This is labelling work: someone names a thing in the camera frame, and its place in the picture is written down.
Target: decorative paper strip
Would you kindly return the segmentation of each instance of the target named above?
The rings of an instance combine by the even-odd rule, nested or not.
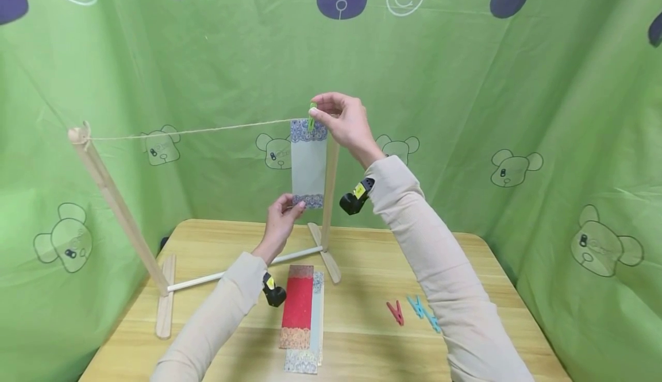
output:
[[[317,374],[321,365],[324,311],[324,272],[314,272],[313,309],[310,321],[310,347],[306,350],[288,349],[284,370],[292,373]]]
[[[294,204],[306,202],[306,208],[322,208],[326,172],[326,126],[315,122],[308,131],[307,119],[290,123],[292,142],[292,194]]]
[[[319,304],[320,304],[320,352],[318,355],[317,365],[322,366],[322,345],[324,344],[324,272],[322,273],[322,286],[320,286]],[[315,288],[313,283],[313,297],[315,297]]]
[[[280,326],[281,349],[310,347],[310,311],[313,307],[312,265],[291,265],[287,278],[287,299]]]

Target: wrist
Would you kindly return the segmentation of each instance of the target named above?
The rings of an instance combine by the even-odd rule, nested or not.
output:
[[[382,149],[375,143],[370,143],[365,146],[352,149],[352,155],[363,169],[368,169],[375,161],[384,159],[386,155]]]
[[[261,242],[255,247],[255,250],[253,250],[251,254],[264,260],[264,263],[269,267],[277,256],[275,247],[276,246],[270,246],[269,243]]]

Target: teal clothespin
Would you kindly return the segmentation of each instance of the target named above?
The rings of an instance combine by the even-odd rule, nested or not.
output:
[[[425,308],[423,308],[423,305],[421,304],[421,298],[416,296],[414,301],[412,298],[407,296],[407,301],[409,301],[409,304],[412,305],[415,315],[418,316],[419,319],[422,319],[425,312]]]
[[[317,107],[317,104],[314,102],[310,102],[310,108],[315,108]],[[315,120],[313,117],[308,116],[308,132],[313,132],[313,129],[315,129]]]
[[[423,309],[423,313],[428,318],[428,322],[430,322],[432,329],[434,329],[436,333],[441,333],[441,328],[439,327],[439,323],[437,322],[437,318],[434,316],[434,314],[428,313],[427,309],[425,308]]]

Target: clothesline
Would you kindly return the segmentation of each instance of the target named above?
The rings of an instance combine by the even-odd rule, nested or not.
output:
[[[141,139],[141,138],[152,138],[152,137],[162,137],[164,135],[181,135],[181,134],[195,134],[195,133],[203,133],[203,132],[213,132],[215,130],[223,130],[223,129],[237,129],[237,128],[245,128],[248,126],[258,126],[258,125],[269,125],[269,124],[278,124],[279,122],[290,122],[293,121],[297,118],[291,118],[291,119],[277,119],[276,121],[267,121],[267,122],[255,122],[255,124],[242,124],[242,125],[231,125],[231,126],[219,126],[218,128],[206,128],[206,129],[192,129],[192,130],[182,130],[180,132],[169,132],[169,133],[152,133],[152,134],[144,134],[144,135],[131,135],[130,137],[110,137],[110,138],[95,138],[88,136],[86,139],[84,139],[84,142],[87,141],[120,141],[123,139]],[[91,134],[91,128],[90,124],[87,122],[83,123],[84,126],[87,129],[87,133]]]

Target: beige sleeve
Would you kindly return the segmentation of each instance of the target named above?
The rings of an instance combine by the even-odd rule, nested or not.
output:
[[[218,350],[256,305],[266,270],[264,260],[242,253],[157,362],[149,380],[202,381]]]
[[[454,382],[529,382],[519,357],[467,256],[426,203],[418,179],[397,156],[366,172],[376,215],[388,224],[439,322]]]

